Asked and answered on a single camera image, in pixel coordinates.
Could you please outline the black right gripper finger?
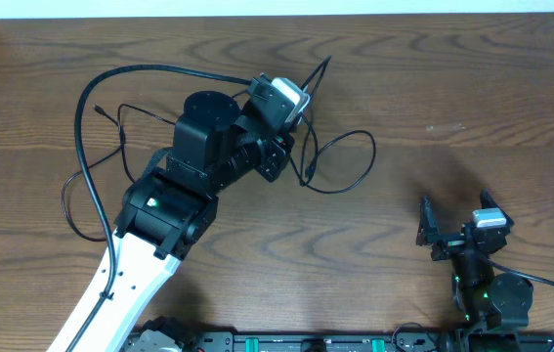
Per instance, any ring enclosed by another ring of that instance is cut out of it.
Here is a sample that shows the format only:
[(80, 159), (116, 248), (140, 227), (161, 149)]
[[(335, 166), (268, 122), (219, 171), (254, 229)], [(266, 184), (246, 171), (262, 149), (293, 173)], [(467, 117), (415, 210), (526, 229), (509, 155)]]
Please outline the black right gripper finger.
[(480, 199), (480, 203), (481, 203), (481, 208), (480, 209), (498, 207), (502, 210), (502, 212), (504, 213), (504, 215), (507, 218), (507, 224), (505, 226), (513, 226), (514, 225), (514, 221), (512, 220), (512, 218), (497, 204), (497, 202), (492, 198), (492, 196), (491, 196), (491, 194), (488, 190), (482, 190), (480, 195), (479, 195), (479, 199)]
[(431, 245), (439, 236), (439, 227), (435, 219), (430, 200), (424, 196), (419, 202), (419, 225), (416, 244)]

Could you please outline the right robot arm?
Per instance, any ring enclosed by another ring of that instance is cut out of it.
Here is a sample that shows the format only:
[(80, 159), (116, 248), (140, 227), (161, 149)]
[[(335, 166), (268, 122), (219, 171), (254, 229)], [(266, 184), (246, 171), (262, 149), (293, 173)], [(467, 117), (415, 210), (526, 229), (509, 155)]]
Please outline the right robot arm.
[(507, 245), (514, 221), (489, 192), (481, 191), (480, 202), (471, 221), (445, 234), (431, 201), (423, 197), (419, 202), (416, 244), (430, 247), (432, 260), (451, 262), (453, 300), (468, 322), (463, 329), (443, 332), (436, 346), (441, 351), (520, 351), (517, 330), (529, 323), (533, 284), (493, 270), (490, 256)]

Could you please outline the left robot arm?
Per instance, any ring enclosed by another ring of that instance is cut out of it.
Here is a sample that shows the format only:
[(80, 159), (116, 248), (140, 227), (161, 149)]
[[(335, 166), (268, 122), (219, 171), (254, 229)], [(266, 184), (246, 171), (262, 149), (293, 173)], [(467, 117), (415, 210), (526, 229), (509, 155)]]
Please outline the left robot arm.
[(251, 170), (273, 182), (293, 145), (306, 93), (268, 85), (244, 106), (214, 91), (185, 100), (173, 145), (155, 153), (122, 200), (97, 273), (50, 348), (117, 351), (216, 217), (218, 193)]

